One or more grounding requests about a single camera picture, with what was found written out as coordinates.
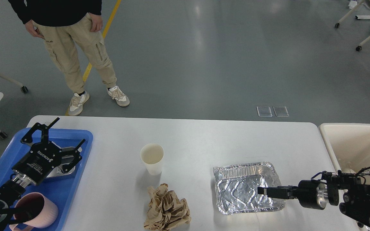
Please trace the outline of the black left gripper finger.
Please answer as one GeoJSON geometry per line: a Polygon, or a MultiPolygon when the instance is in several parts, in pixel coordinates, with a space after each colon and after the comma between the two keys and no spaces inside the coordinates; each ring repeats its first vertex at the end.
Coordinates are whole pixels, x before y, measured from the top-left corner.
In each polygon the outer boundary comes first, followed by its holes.
{"type": "Polygon", "coordinates": [[[81,146],[85,141],[85,139],[82,139],[76,147],[60,148],[59,152],[55,154],[55,157],[60,158],[60,165],[58,165],[58,168],[62,174],[67,174],[79,161],[81,161],[81,146]]]}
{"type": "Polygon", "coordinates": [[[57,117],[55,120],[53,120],[49,125],[41,124],[41,123],[35,123],[28,132],[25,133],[25,135],[21,138],[21,143],[26,144],[28,146],[36,145],[36,144],[42,144],[44,146],[47,146],[50,143],[49,140],[49,130],[51,127],[54,126],[58,121],[60,120],[59,117],[57,117]],[[41,132],[40,142],[35,143],[33,142],[32,135],[36,132],[41,132]]]}

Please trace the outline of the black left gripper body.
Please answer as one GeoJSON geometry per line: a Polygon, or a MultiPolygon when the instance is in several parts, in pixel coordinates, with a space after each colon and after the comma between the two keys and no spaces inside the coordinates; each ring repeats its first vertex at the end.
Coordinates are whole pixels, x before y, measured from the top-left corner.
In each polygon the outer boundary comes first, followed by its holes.
{"type": "Polygon", "coordinates": [[[12,181],[20,186],[39,185],[61,164],[63,149],[52,141],[38,142],[13,167],[12,181]]]}

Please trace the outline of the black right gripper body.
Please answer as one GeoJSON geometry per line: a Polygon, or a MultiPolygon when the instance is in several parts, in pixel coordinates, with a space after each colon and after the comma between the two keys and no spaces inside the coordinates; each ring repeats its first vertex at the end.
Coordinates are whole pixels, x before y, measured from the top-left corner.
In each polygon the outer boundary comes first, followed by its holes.
{"type": "Polygon", "coordinates": [[[296,189],[296,197],[302,207],[323,210],[327,205],[326,185],[315,180],[301,180],[296,189]]]}

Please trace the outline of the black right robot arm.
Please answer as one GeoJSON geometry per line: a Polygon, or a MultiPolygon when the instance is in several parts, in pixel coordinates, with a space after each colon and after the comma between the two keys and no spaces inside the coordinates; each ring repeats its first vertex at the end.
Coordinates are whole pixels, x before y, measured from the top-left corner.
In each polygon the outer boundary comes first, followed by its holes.
{"type": "Polygon", "coordinates": [[[297,199],[302,207],[325,209],[327,203],[338,206],[345,216],[357,221],[358,226],[370,228],[370,185],[361,182],[370,175],[370,166],[356,173],[319,172],[298,186],[258,187],[257,193],[269,198],[297,199]]]}

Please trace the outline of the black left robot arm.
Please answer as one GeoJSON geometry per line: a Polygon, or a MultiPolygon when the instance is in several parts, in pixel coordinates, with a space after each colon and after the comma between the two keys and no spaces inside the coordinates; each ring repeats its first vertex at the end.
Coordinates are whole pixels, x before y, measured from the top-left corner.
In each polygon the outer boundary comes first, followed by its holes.
{"type": "Polygon", "coordinates": [[[14,221],[14,205],[27,193],[42,193],[59,209],[47,231],[63,227],[92,147],[87,130],[35,123],[17,132],[0,159],[0,231],[14,221]]]}

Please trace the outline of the person's right hand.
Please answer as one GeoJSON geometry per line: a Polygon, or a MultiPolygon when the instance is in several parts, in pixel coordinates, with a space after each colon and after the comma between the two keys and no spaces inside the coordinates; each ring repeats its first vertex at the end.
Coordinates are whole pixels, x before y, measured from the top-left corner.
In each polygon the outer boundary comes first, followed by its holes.
{"type": "Polygon", "coordinates": [[[35,27],[33,20],[29,20],[24,24],[24,26],[28,33],[32,35],[34,38],[45,39],[44,36],[41,34],[40,30],[37,27],[35,27]]]}

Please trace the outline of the person's left hand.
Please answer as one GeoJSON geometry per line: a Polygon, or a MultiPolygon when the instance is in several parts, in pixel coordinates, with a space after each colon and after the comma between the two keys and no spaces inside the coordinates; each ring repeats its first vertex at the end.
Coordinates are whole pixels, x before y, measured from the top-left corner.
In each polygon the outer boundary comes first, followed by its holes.
{"type": "Polygon", "coordinates": [[[88,13],[91,17],[92,26],[90,32],[99,32],[103,28],[103,18],[101,15],[95,15],[92,13],[88,13]]]}

